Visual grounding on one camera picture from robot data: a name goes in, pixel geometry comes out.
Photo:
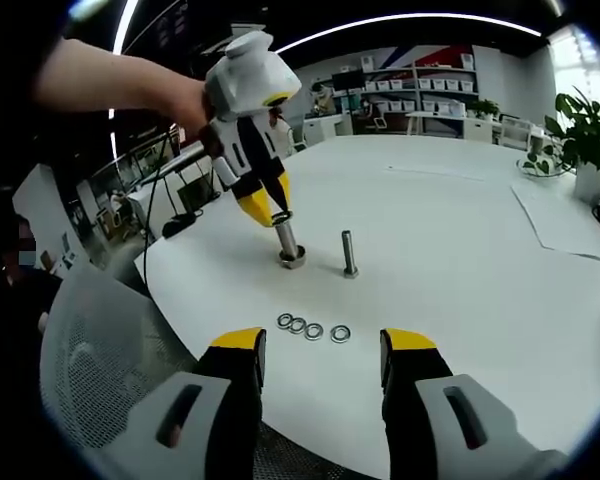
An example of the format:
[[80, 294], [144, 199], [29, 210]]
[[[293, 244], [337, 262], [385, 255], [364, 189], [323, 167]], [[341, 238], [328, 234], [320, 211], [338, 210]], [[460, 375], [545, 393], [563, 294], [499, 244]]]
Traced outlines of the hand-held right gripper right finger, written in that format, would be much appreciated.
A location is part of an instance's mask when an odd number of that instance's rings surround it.
[[393, 479], [555, 479], [566, 457], [540, 450], [513, 411], [455, 375], [426, 336], [380, 333], [382, 418]]

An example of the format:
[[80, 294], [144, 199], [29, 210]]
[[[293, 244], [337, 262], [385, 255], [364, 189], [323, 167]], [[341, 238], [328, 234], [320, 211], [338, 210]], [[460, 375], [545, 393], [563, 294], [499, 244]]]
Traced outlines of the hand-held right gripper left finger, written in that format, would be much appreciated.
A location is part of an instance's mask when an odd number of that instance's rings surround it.
[[190, 372], [136, 404], [105, 450], [107, 479], [250, 479], [262, 418], [266, 331], [216, 338]]

